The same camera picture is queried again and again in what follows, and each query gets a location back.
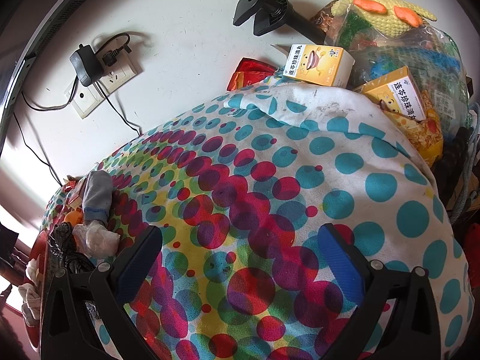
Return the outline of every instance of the screw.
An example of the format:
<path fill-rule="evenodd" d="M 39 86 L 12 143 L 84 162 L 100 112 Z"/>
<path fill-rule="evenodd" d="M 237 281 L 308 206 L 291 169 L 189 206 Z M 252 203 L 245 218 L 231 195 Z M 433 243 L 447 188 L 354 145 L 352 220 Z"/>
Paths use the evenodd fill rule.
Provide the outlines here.
<path fill-rule="evenodd" d="M 425 270 L 420 266 L 416 267 L 414 271 L 418 276 L 425 276 L 426 274 Z"/>
<path fill-rule="evenodd" d="M 61 278 L 66 272 L 65 268 L 59 268 L 55 271 L 55 277 Z"/>
<path fill-rule="evenodd" d="M 110 263 L 108 262 L 103 262 L 102 264 L 100 264 L 97 269 L 100 271 L 100 272 L 106 272 L 110 269 Z"/>
<path fill-rule="evenodd" d="M 377 259 L 373 259 L 370 261 L 370 266 L 376 271 L 380 271 L 381 269 L 383 269 L 383 262 Z"/>

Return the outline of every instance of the yellow knitted toy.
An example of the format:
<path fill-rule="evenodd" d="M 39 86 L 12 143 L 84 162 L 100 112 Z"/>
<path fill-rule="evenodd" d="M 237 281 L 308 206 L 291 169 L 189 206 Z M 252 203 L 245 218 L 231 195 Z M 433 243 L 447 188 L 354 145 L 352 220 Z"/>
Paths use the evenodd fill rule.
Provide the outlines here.
<path fill-rule="evenodd" d="M 434 14 L 403 0 L 339 0 L 332 6 L 334 16 L 343 15 L 349 4 L 374 28 L 389 37 L 397 37 L 423 24 L 422 17 L 436 21 Z"/>

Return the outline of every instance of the plug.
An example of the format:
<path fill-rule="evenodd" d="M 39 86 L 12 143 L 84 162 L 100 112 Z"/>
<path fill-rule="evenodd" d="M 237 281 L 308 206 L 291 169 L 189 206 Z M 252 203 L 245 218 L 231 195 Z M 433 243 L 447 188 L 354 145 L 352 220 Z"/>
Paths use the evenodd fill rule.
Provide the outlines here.
<path fill-rule="evenodd" d="M 71 55 L 70 62 L 83 86 L 92 85 L 104 75 L 102 64 L 89 44 L 85 47 L 80 44 L 79 49 Z"/>

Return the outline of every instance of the gray sock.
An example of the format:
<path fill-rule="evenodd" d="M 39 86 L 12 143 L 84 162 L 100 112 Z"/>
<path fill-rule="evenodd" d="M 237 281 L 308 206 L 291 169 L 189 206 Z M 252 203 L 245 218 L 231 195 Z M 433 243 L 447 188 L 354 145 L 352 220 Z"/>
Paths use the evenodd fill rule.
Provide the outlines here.
<path fill-rule="evenodd" d="M 90 172 L 83 194 L 83 222 L 102 221 L 105 225 L 109 220 L 112 205 L 112 177 L 104 170 Z"/>

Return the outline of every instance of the colorful polka dot fabric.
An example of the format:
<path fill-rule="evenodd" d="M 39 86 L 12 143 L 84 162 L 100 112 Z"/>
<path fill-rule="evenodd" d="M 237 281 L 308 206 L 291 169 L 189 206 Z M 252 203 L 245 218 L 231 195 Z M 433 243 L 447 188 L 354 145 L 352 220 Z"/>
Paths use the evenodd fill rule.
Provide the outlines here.
<path fill-rule="evenodd" d="M 272 76 L 177 116 L 98 169 L 116 188 L 108 227 L 121 249 L 149 224 L 162 229 L 162 253 L 125 305 L 162 360 L 321 358 L 355 309 L 318 250 L 329 222 L 369 260 L 427 268 L 442 353 L 465 337 L 467 262 L 434 177 L 359 94 Z M 52 199 L 45 227 L 64 201 Z M 106 327 L 95 328 L 115 354 Z"/>

